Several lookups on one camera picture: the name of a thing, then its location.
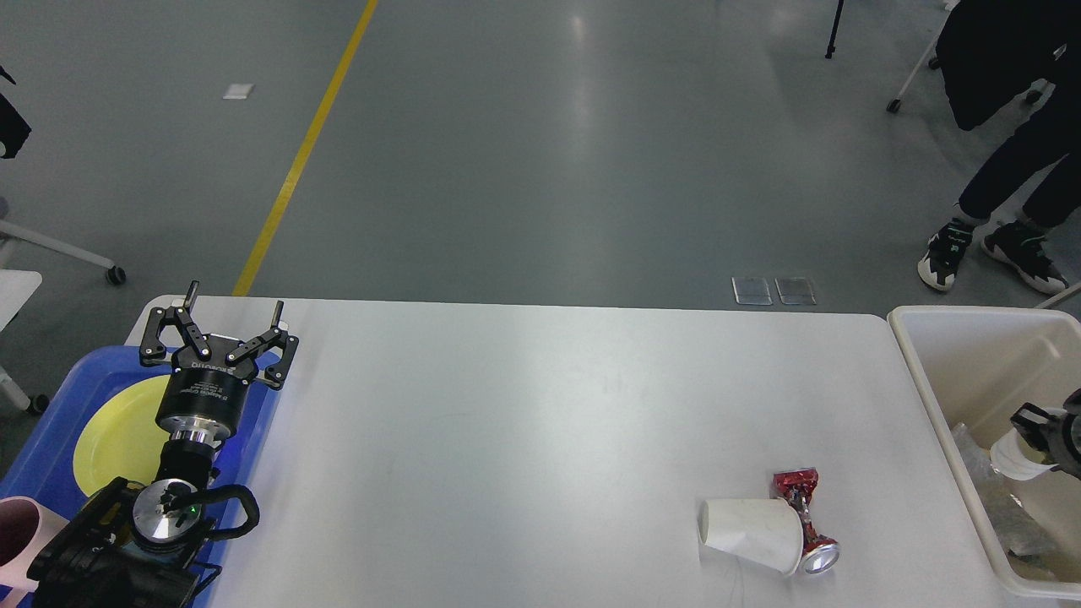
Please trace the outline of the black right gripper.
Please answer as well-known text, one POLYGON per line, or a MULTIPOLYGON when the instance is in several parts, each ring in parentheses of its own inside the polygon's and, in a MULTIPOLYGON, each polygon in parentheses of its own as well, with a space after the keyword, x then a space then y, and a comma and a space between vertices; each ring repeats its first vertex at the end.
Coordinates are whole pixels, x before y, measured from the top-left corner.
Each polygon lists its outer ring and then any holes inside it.
POLYGON ((1050 453, 1057 470, 1080 477, 1080 388, 1067 397, 1060 408, 1042 409, 1023 404, 1010 423, 1019 437, 1037 453, 1050 453))

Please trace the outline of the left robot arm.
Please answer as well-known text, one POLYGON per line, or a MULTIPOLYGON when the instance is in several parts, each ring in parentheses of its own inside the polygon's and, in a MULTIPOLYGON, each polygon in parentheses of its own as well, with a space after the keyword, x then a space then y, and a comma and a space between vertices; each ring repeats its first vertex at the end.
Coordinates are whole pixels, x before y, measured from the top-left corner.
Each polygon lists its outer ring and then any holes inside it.
POLYGON ((262 334, 206 334, 193 322, 198 287, 151 308, 139 343, 141 366, 169 369, 155 412, 166 432, 158 470, 148 483, 115 477, 38 550, 35 607, 188 607, 221 576, 201 551, 259 523, 258 501, 216 459, 242 428, 250 389, 281 389, 301 342, 282 323, 282 301, 262 334))

